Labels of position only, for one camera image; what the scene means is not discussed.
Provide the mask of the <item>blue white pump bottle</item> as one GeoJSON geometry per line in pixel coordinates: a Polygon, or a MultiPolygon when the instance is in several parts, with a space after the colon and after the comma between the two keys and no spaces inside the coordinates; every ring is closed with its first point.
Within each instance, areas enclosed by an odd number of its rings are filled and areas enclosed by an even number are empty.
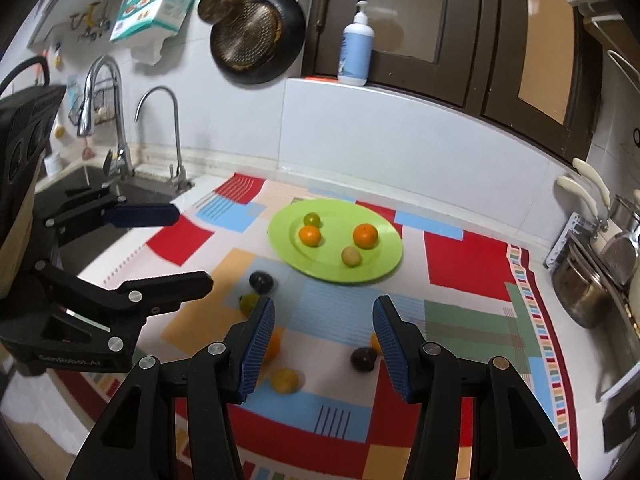
{"type": "Polygon", "coordinates": [[[369,25],[367,1],[357,2],[357,13],[342,35],[337,79],[342,84],[362,87],[367,83],[375,32],[369,25]]]}

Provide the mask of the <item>small brass saucepan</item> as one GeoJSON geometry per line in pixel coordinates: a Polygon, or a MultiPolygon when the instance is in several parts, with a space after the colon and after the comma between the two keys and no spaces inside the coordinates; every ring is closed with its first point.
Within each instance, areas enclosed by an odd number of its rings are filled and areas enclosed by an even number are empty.
{"type": "Polygon", "coordinates": [[[198,17],[209,25],[234,21],[242,12],[246,0],[200,0],[198,17]]]}

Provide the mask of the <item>metal dish rack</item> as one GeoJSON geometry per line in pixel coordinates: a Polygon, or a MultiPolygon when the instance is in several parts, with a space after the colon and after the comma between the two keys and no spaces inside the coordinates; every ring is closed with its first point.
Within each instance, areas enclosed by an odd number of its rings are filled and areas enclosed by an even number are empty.
{"type": "Polygon", "coordinates": [[[608,401],[639,379],[639,325],[626,292],[590,245],[592,224],[574,212],[553,244],[544,267],[565,312],[599,347],[597,398],[608,401]]]}

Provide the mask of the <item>pull-down chrome faucet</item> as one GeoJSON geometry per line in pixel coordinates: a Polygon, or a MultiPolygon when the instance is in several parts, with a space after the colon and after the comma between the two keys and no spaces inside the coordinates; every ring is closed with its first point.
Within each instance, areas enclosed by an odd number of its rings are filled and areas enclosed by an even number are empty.
{"type": "Polygon", "coordinates": [[[128,180],[134,176],[134,165],[125,134],[122,75],[116,60],[108,54],[94,60],[88,70],[82,90],[77,135],[81,138],[93,136],[96,126],[104,122],[114,122],[116,151],[107,152],[103,172],[109,178],[119,176],[128,180]]]}

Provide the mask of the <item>brown round fruit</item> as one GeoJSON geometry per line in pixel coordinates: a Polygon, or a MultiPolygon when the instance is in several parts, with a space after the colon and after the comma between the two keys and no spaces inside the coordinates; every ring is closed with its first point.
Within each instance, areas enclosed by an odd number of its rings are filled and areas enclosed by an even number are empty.
{"type": "Polygon", "coordinates": [[[359,266],[362,261],[360,251],[355,246],[345,247],[341,252],[341,259],[344,265],[349,268],[359,266]]]}
{"type": "Polygon", "coordinates": [[[300,388],[300,377],[296,370],[279,368],[270,376],[271,388],[280,394],[292,394],[300,388]]]}

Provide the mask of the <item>stainless steel sink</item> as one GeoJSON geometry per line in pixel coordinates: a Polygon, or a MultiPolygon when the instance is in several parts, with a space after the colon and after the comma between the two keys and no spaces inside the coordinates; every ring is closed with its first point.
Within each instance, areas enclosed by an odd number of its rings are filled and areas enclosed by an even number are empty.
{"type": "Polygon", "coordinates": [[[176,197],[168,184],[140,177],[110,179],[99,168],[82,166],[38,192],[35,213],[53,235],[53,263],[77,275],[135,229],[106,222],[117,205],[174,204],[176,197]]]}

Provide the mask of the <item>metal skimmer ladle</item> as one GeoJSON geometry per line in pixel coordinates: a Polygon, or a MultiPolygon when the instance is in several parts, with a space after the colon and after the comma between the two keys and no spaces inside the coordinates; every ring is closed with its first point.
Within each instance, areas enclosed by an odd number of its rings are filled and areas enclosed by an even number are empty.
{"type": "Polygon", "coordinates": [[[620,287],[626,286],[637,270],[639,242],[635,232],[621,229],[615,222],[608,222],[604,232],[606,244],[600,253],[611,278],[620,287]]]}

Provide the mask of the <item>teal white paper box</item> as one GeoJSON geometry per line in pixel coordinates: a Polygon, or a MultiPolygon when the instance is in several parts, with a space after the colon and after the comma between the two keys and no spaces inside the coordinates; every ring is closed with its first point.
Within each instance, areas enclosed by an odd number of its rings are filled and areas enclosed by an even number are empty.
{"type": "Polygon", "coordinates": [[[111,42],[144,46],[177,36],[194,0],[122,0],[111,42]]]}

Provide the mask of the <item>green fruit with stem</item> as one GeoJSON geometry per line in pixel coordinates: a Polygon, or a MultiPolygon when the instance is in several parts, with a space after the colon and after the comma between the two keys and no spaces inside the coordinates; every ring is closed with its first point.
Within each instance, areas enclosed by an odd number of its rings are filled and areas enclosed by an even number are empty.
{"type": "Polygon", "coordinates": [[[246,318],[249,318],[258,304],[260,295],[257,292],[249,292],[239,298],[239,310],[246,318]]]}

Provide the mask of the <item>black frying pan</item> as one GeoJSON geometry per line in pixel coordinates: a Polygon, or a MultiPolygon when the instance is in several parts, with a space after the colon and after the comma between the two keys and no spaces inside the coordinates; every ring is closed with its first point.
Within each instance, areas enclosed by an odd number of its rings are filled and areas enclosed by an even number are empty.
{"type": "Polygon", "coordinates": [[[265,84],[283,75],[302,50],[306,18],[296,0],[240,0],[213,25],[209,49],[235,84],[265,84]]]}

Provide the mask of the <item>yellow orange fruit right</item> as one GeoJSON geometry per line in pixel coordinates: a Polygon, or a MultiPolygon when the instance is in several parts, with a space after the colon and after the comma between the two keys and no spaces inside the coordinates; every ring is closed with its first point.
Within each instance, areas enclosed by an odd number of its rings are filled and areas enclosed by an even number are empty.
{"type": "Polygon", "coordinates": [[[382,354],[382,349],[380,343],[378,342],[378,336],[376,336],[376,333],[371,334],[370,347],[374,349],[379,356],[382,354]]]}

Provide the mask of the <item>colourful patchwork table mat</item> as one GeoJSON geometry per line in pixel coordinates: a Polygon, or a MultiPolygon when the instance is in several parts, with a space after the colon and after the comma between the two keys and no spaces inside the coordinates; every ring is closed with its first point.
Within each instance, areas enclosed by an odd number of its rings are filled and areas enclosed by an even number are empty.
{"type": "Polygon", "coordinates": [[[405,404],[383,362],[357,372],[350,355],[370,347],[372,304],[389,296],[400,316],[456,356],[504,356],[533,390],[570,452],[576,452],[574,396],[558,335],[542,300],[529,252],[449,224],[319,190],[235,174],[204,196],[181,202],[174,226],[125,234],[79,274],[105,288],[124,281],[207,271],[212,292],[179,311],[151,318],[139,348],[164,361],[190,356],[240,322],[248,278],[265,271],[279,355],[256,391],[231,412],[247,477],[254,479],[398,479],[404,473],[419,410],[405,404]],[[273,250],[268,226],[301,200],[344,200],[396,226],[401,262],[373,282],[311,278],[273,250]],[[280,394],[270,376],[296,370],[300,388],[280,394]]]}

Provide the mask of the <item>green lime fruit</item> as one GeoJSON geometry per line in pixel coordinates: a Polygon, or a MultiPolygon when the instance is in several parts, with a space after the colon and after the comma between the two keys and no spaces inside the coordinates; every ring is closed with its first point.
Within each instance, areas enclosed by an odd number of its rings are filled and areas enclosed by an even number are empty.
{"type": "Polygon", "coordinates": [[[314,226],[315,228],[320,228],[321,226],[320,216],[315,212],[306,214],[306,216],[303,218],[303,222],[304,226],[314,226]]]}

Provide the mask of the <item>green plate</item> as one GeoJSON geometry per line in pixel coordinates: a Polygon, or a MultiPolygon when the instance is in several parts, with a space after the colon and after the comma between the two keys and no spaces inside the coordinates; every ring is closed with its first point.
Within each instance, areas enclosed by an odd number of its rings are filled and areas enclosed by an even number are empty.
{"type": "Polygon", "coordinates": [[[273,216],[267,233],[273,250],[293,269],[338,284],[376,281],[396,269],[404,252],[393,222],[370,208],[344,200],[317,198],[292,203],[273,216]],[[310,212],[321,219],[322,241],[318,247],[307,247],[298,238],[303,218],[310,212]],[[378,229],[378,242],[371,249],[361,249],[352,241],[352,231],[361,223],[371,223],[378,229]],[[344,265],[341,252],[348,246],[360,251],[359,266],[344,265]]]}

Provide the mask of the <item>small orange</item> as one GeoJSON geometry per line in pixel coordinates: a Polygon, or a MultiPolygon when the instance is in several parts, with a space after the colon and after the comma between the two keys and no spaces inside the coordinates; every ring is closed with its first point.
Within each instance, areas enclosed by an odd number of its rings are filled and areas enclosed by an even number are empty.
{"type": "Polygon", "coordinates": [[[321,231],[316,226],[302,226],[298,238],[307,247],[318,247],[322,241],[321,231]]]}

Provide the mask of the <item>steel cooking pot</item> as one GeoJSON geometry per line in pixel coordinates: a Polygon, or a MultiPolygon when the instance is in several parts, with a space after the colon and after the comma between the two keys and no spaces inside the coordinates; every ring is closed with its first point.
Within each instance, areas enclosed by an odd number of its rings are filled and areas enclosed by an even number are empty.
{"type": "Polygon", "coordinates": [[[552,272],[552,285],[567,314],[587,330],[598,326],[614,306],[601,274],[574,240],[567,243],[565,256],[552,272]]]}

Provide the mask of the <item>large orange with stem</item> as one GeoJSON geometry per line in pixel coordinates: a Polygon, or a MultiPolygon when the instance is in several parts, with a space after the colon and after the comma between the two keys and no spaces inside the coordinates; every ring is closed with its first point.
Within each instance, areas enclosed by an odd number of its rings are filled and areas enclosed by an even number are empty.
{"type": "Polygon", "coordinates": [[[265,365],[271,363],[280,353],[282,344],[282,330],[279,327],[276,327],[269,339],[269,344],[267,346],[264,360],[262,361],[265,365]]]}

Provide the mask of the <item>dark brown window frame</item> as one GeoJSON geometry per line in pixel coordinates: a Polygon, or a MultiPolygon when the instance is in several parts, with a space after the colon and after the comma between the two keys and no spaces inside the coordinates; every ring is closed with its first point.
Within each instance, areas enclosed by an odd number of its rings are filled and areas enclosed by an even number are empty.
{"type": "Polygon", "coordinates": [[[567,0],[312,0],[305,75],[336,76],[358,9],[375,33],[371,84],[491,122],[564,162],[588,154],[603,54],[567,0]]]}

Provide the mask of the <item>dark plum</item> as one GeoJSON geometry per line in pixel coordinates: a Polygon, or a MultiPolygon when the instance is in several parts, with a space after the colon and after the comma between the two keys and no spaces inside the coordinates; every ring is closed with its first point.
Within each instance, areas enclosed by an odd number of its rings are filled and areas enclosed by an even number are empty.
{"type": "Polygon", "coordinates": [[[250,287],[254,289],[258,295],[267,295],[274,287],[273,277],[265,271],[255,271],[248,278],[250,287]]]}
{"type": "Polygon", "coordinates": [[[372,347],[361,347],[350,355],[350,364],[360,373],[371,373],[375,369],[378,352],[372,347]]]}

